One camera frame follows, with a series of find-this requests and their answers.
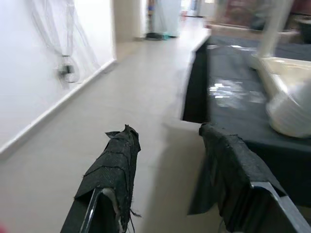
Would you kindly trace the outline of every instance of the black cloth wrap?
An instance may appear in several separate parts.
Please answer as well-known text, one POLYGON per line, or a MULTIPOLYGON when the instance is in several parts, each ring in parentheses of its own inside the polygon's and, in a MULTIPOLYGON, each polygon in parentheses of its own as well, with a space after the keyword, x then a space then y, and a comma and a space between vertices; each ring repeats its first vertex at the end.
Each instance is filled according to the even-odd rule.
MULTIPOLYGON (((121 212, 123 231, 127 230, 130 220, 134 177, 136 173, 137 155, 140 151, 138 133, 128 125, 122 132, 106 133, 111 139, 100 157, 87 170, 74 197, 62 228, 62 233, 79 232, 88 202, 95 188, 111 188, 115 192, 118 209, 121 212)), ((101 197, 96 208, 98 216, 94 216, 94 226, 90 232, 118 233, 115 211, 110 199, 101 197)))
POLYGON ((201 202, 192 203, 190 214, 218 203, 230 232, 311 232, 268 166, 241 138, 211 124, 203 124, 200 135, 207 155, 201 179, 207 188, 199 192, 201 202))
MULTIPOLYGON (((268 165, 295 204, 311 207, 311 139, 287 137, 270 127, 266 113, 268 97, 257 72, 248 63, 257 46, 258 41, 241 38, 207 39, 195 52, 183 120, 210 122, 237 134, 268 165), (218 80, 238 82, 248 92, 262 93, 265 100, 251 102, 244 98, 239 100, 242 108, 222 107, 209 94, 209 87, 218 80)), ((311 61, 310 51, 311 45, 279 44, 276 56, 311 61)))

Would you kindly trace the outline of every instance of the white pole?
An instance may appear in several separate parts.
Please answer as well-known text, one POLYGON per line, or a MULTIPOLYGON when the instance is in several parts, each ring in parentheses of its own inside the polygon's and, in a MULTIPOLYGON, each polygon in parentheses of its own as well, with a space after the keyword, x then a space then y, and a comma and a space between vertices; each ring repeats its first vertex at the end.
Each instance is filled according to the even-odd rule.
POLYGON ((273 0, 270 21, 266 22, 264 35, 258 49, 258 58, 273 57, 278 42, 278 32, 284 29, 293 0, 273 0))

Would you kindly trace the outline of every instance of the tiled floor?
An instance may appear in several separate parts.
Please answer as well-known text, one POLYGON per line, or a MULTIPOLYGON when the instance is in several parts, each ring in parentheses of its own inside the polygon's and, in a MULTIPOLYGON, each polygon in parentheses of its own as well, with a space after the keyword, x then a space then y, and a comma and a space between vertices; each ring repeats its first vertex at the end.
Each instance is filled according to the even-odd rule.
POLYGON ((104 132, 124 124, 139 132, 142 147, 136 232, 217 232, 217 208, 187 216, 204 146, 199 125, 179 120, 191 52, 206 34, 201 19, 187 18, 180 38, 142 42, 1 162, 0 222, 9 232, 59 232, 82 175, 108 142, 104 132))
POLYGON ((116 56, 119 62, 123 61, 128 55, 132 54, 140 45, 138 41, 117 42, 116 56))

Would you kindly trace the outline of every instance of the cable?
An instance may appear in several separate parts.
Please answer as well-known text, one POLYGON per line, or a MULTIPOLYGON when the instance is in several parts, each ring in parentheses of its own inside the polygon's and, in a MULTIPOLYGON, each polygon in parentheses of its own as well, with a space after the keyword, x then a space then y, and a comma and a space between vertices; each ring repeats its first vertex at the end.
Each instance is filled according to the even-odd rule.
POLYGON ((82 39, 83 45, 87 48, 88 55, 92 59, 92 64, 93 64, 94 68, 98 69, 100 67, 99 62, 96 58, 96 55, 95 55, 92 47, 90 46, 90 44, 86 38, 86 34, 85 34, 85 32, 81 26, 79 18, 76 18, 76 20, 74 21, 74 25, 76 26, 76 29, 77 29, 77 31, 78 31, 81 39, 82 39))
POLYGON ((62 81, 67 83, 76 83, 79 81, 79 70, 72 58, 73 54, 73 25, 74 25, 74 2, 73 0, 66 1, 66 25, 67 25, 67 49, 65 53, 62 52, 61 43, 55 21, 53 18, 53 10, 50 0, 45 0, 45 16, 48 26, 48 31, 46 30, 43 21, 39 15, 37 7, 34 0, 31 2, 31 12, 34 19, 34 23, 41 34, 43 41, 45 42, 47 48, 52 50, 57 56, 60 57, 61 66, 58 69, 58 76, 62 81))

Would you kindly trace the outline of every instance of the black table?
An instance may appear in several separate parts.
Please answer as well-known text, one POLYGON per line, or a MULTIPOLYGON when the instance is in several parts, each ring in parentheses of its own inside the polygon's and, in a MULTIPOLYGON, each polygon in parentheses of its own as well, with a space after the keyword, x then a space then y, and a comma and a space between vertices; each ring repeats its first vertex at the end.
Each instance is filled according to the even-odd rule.
MULTIPOLYGON (((270 127, 267 95, 248 63, 257 45, 257 41, 212 36, 198 48, 183 120, 211 122, 238 134, 265 161, 293 202, 311 207, 311 140, 286 137, 270 127)), ((311 46, 280 45, 276 56, 311 61, 311 46)))

